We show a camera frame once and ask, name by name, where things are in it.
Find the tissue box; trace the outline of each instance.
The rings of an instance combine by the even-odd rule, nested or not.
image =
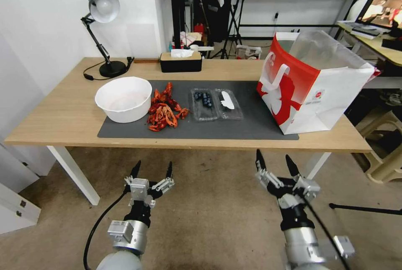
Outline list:
[[[197,72],[201,71],[202,58],[198,51],[186,58],[172,58],[170,52],[160,55],[160,68],[162,72]]]

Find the monitor screen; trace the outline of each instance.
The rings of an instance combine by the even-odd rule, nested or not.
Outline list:
[[[402,28],[402,0],[368,0],[357,22],[380,27]]]

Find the white bowl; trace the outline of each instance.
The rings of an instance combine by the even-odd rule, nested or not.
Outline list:
[[[140,77],[121,77],[100,87],[96,105],[118,123],[139,120],[151,107],[152,86]]]

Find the lamp arm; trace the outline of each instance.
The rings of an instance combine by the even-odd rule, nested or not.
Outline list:
[[[90,13],[87,14],[85,17],[82,17],[82,18],[81,18],[81,21],[82,21],[82,23],[86,26],[86,28],[87,28],[89,34],[91,35],[93,41],[94,41],[95,44],[96,44],[96,47],[98,48],[98,50],[100,51],[100,53],[102,54],[102,56],[105,58],[105,62],[106,62],[107,64],[110,64],[109,53],[108,53],[107,50],[103,47],[103,45],[98,42],[98,40],[96,39],[95,35],[93,34],[93,32],[92,32],[92,30],[91,30],[91,28],[90,28],[90,24],[93,23],[93,22],[95,22],[95,20],[89,18],[89,16],[90,16]]]

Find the red and white paper bag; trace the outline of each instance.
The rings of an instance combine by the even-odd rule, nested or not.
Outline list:
[[[295,40],[289,53],[280,40]],[[325,131],[373,73],[373,66],[323,31],[276,33],[257,91],[284,134]]]

